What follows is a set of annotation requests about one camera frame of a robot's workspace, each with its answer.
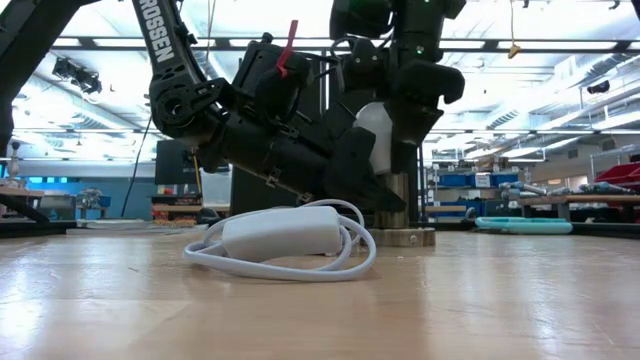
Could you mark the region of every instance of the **blue bin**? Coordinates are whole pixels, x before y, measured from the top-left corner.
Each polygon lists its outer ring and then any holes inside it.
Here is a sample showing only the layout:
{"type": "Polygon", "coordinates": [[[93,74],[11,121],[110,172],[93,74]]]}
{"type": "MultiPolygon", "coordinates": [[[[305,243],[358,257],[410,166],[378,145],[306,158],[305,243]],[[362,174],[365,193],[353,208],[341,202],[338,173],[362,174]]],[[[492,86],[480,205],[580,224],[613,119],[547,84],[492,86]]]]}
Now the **blue bin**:
{"type": "Polygon", "coordinates": [[[100,207],[110,207],[111,196],[100,196],[100,200],[98,200],[98,205],[100,205],[100,207]]]}
{"type": "Polygon", "coordinates": [[[450,175],[440,175],[440,181],[438,182],[440,186],[468,186],[467,183],[467,175],[461,174],[450,174],[450,175]]]}
{"type": "Polygon", "coordinates": [[[476,226],[484,230],[502,230],[515,234],[562,235],[573,230],[564,219],[483,218],[476,219],[476,226]]]}
{"type": "Polygon", "coordinates": [[[518,174],[495,174],[491,175],[491,186],[498,187],[505,182],[518,181],[518,174]]]}

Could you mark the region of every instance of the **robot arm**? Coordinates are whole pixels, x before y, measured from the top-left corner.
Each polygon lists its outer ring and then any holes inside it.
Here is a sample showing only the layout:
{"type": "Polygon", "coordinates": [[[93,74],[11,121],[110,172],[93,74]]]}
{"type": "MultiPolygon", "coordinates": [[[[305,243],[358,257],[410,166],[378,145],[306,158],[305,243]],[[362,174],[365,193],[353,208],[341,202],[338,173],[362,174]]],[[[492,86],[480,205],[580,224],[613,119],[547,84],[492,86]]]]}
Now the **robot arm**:
{"type": "Polygon", "coordinates": [[[175,3],[134,0],[134,8],[153,66],[153,121],[164,134],[197,146],[206,171],[227,161],[305,201],[335,197],[404,210],[369,164],[375,135],[354,128],[353,119],[340,129],[294,120],[300,92],[315,80],[306,55],[271,44],[265,34],[249,45],[232,84],[207,81],[175,3]]]}
{"type": "MultiPolygon", "coordinates": [[[[77,9],[94,1],[12,0],[0,15],[0,32],[10,35],[0,36],[1,151],[13,129],[11,101],[77,9]]],[[[375,89],[384,102],[393,121],[395,173],[406,168],[442,114],[439,97],[455,101],[464,88],[459,72],[434,64],[441,57],[437,47],[444,16],[457,15],[447,12],[447,4],[463,6],[464,1],[334,2],[331,36],[336,44],[348,41],[352,53],[325,60],[336,65],[345,91],[375,89]],[[375,38],[391,28],[388,49],[348,35],[375,38]]],[[[331,125],[294,118],[300,92],[314,81],[307,55],[285,51],[265,34],[261,42],[249,45],[232,84],[207,80],[189,48],[195,38],[181,21],[175,1],[133,0],[133,6],[153,67],[153,121],[162,133],[197,146],[206,171],[227,161],[303,200],[334,197],[362,208],[405,209],[404,201],[372,170],[372,132],[353,127],[349,116],[331,119],[331,125]]],[[[336,114],[340,111],[330,109],[326,115],[336,114]]]]}

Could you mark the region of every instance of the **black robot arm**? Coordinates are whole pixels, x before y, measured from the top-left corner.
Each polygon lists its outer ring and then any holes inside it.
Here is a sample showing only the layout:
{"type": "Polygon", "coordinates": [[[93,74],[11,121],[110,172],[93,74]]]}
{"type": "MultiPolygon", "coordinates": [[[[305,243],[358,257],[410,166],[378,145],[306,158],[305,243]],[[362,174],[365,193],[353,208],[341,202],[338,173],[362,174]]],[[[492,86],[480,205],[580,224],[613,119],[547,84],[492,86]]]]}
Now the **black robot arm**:
{"type": "Polygon", "coordinates": [[[232,84],[208,81],[173,0],[135,0],[134,8],[153,66],[153,121],[197,146],[206,171],[226,161],[305,201],[335,197],[363,208],[405,209],[369,164],[374,134],[353,128],[353,119],[329,127],[295,118],[300,92],[315,81],[305,54],[273,45],[265,34],[249,45],[232,84]]]}

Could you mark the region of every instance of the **ceiling beam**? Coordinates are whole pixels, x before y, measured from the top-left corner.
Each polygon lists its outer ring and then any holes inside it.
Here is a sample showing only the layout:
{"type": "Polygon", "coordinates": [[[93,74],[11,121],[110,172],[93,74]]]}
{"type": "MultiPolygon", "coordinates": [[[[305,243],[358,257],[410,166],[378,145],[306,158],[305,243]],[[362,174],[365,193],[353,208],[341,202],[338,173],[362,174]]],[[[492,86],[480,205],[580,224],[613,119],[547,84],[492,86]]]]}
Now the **ceiling beam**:
{"type": "MultiPolygon", "coordinates": [[[[218,37],[210,38],[211,51],[244,51],[251,40],[258,37],[218,37]]],[[[275,38],[275,44],[286,43],[286,38],[275,38]]],[[[191,49],[206,50],[207,38],[200,38],[191,49]]],[[[332,40],[324,37],[296,38],[294,50],[329,50],[332,40]]],[[[519,39],[516,43],[523,54],[640,54],[640,40],[572,40],[572,39],[519,39]]],[[[440,41],[445,53],[495,53],[507,54],[511,47],[510,39],[466,39],[444,38],[440,41]]],[[[144,40],[138,37],[61,37],[51,48],[64,51],[146,51],[144,40]]],[[[347,47],[336,50],[347,51],[347,47]]]]}

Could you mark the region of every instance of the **fluorescent light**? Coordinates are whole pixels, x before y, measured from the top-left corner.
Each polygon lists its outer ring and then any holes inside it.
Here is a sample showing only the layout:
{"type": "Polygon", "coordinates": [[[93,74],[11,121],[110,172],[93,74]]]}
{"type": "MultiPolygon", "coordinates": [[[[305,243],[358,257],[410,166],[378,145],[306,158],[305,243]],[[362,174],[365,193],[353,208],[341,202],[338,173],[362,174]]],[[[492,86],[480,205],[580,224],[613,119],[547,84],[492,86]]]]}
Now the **fluorescent light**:
{"type": "Polygon", "coordinates": [[[144,39],[94,39],[93,42],[104,47],[146,47],[144,39]]]}
{"type": "Polygon", "coordinates": [[[473,130],[473,133],[489,135],[528,134],[529,130],[473,130]]]}
{"type": "Polygon", "coordinates": [[[546,146],[545,149],[547,150],[553,150],[553,149],[557,149],[557,148],[561,148],[565,145],[568,145],[576,140],[578,140],[579,137],[575,137],[575,138],[571,138],[571,139],[566,139],[566,140],[562,140],[562,141],[558,141],[557,143],[553,143],[549,146],[546,146]]]}
{"type": "Polygon", "coordinates": [[[547,123],[545,123],[544,125],[540,126],[539,129],[540,130],[549,130],[549,129],[553,129],[554,127],[559,127],[562,126],[566,123],[568,123],[569,121],[575,120],[577,118],[580,117],[579,112],[574,112],[571,114],[567,114],[565,116],[559,117],[555,120],[551,120],[547,123]]]}
{"type": "Polygon", "coordinates": [[[593,128],[597,130],[609,129],[612,127],[617,127],[617,126],[625,125],[628,123],[636,122],[638,120],[640,120],[640,111],[634,111],[628,114],[612,116],[604,121],[601,121],[593,125],[593,128]]]}
{"type": "Polygon", "coordinates": [[[593,130],[538,130],[538,134],[591,135],[591,134],[593,134],[593,130]]]}
{"type": "MultiPolygon", "coordinates": [[[[616,46],[615,41],[517,41],[516,45],[522,49],[549,50],[606,50],[616,46]]],[[[510,49],[511,41],[500,41],[498,49],[510,49]]]]}
{"type": "Polygon", "coordinates": [[[544,159],[509,159],[509,162],[545,162],[544,159]]]}
{"type": "Polygon", "coordinates": [[[80,40],[76,38],[59,38],[54,43],[53,46],[81,46],[80,40]]]}
{"type": "Polygon", "coordinates": [[[464,130],[441,130],[441,129],[432,129],[429,131],[429,134],[440,134],[440,135],[450,135],[450,134],[464,134],[464,130]]]}
{"type": "Polygon", "coordinates": [[[63,158],[50,158],[50,157],[42,157],[42,158],[24,158],[20,159],[22,161],[62,161],[63,158]]]}
{"type": "MultiPolygon", "coordinates": [[[[287,39],[275,39],[271,43],[273,45],[278,45],[285,47],[287,46],[287,39]]],[[[294,39],[293,47],[317,47],[317,48],[328,48],[333,45],[333,40],[331,39],[294,39]]],[[[342,46],[348,46],[348,43],[344,42],[340,44],[342,46]]]]}
{"type": "Polygon", "coordinates": [[[132,133],[134,132],[134,129],[75,129],[75,132],[91,134],[124,134],[132,133]]]}
{"type": "Polygon", "coordinates": [[[604,130],[603,133],[611,135],[640,135],[640,130],[604,130]]]}
{"type": "Polygon", "coordinates": [[[540,148],[534,148],[534,147],[513,149],[513,150],[507,151],[506,153],[502,154],[502,156],[504,156],[504,157],[518,157],[518,156],[534,153],[534,152],[536,152],[538,150],[540,150],[540,148]]]}
{"type": "Polygon", "coordinates": [[[235,39],[229,40],[229,44],[231,44],[232,47],[247,47],[252,41],[260,42],[260,39],[235,39]]]}
{"type": "Polygon", "coordinates": [[[440,41],[441,49],[480,49],[484,46],[484,41],[469,40],[442,40],[440,41]]]}
{"type": "Polygon", "coordinates": [[[474,150],[470,153],[467,153],[465,156],[469,159],[475,159],[478,157],[482,157],[482,156],[487,156],[487,155],[491,155],[493,153],[496,153],[498,151],[502,150],[501,148],[493,148],[493,149],[481,149],[481,150],[474,150]]]}
{"type": "Polygon", "coordinates": [[[13,129],[14,133],[58,133],[58,132],[68,132],[66,129],[29,129],[29,128],[21,128],[21,129],[13,129]]]}

